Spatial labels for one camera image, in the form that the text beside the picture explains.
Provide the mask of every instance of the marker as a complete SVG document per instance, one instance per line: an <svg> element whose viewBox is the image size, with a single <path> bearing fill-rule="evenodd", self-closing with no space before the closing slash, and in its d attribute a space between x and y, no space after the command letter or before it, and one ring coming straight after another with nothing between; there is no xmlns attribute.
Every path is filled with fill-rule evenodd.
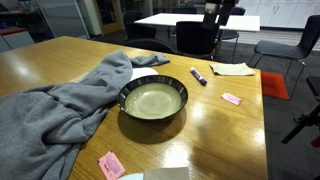
<svg viewBox="0 0 320 180"><path fill-rule="evenodd" d="M207 84L207 81L200 75L200 73L194 68L191 68L191 73L194 75L195 78L200 82L202 86Z"/></svg>

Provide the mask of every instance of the black bowl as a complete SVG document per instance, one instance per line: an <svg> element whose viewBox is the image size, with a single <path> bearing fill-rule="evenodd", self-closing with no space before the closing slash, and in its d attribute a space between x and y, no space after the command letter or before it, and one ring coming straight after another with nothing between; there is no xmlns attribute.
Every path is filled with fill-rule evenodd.
<svg viewBox="0 0 320 180"><path fill-rule="evenodd" d="M177 79L151 75L125 85L118 96L120 109L142 120L168 120L188 101L187 88Z"/></svg>

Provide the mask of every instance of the carpet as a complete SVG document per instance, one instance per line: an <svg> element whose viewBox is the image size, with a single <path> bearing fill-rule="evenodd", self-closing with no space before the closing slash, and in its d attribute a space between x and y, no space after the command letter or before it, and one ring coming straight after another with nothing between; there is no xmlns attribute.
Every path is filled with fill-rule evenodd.
<svg viewBox="0 0 320 180"><path fill-rule="evenodd" d="M283 76L277 73L261 71L262 94L289 100Z"/></svg>

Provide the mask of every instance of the black stand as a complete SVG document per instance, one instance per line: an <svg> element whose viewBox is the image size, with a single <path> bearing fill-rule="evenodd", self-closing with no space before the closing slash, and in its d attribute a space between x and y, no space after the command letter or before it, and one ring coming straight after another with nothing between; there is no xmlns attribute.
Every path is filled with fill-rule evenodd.
<svg viewBox="0 0 320 180"><path fill-rule="evenodd" d="M294 119L298 125L291 130L291 132L281 141L287 144L294 136L296 136L305 126L320 125L320 102L313 107L308 114L302 114L298 119Z"/></svg>

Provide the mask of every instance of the white table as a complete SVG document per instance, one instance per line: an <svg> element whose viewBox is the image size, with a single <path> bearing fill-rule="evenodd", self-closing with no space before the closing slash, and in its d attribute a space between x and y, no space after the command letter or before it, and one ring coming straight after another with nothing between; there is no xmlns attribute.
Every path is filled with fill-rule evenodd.
<svg viewBox="0 0 320 180"><path fill-rule="evenodd" d="M202 22L204 14L172 14L160 13L144 19L135 21L138 24L167 26L168 27L168 42L170 41L170 27L175 27L178 21L195 21ZM230 15L226 26L220 26L221 30L235 30L235 31L260 31L260 16L233 16ZM218 46L215 51L215 57L218 56L221 37L218 40Z"/></svg>

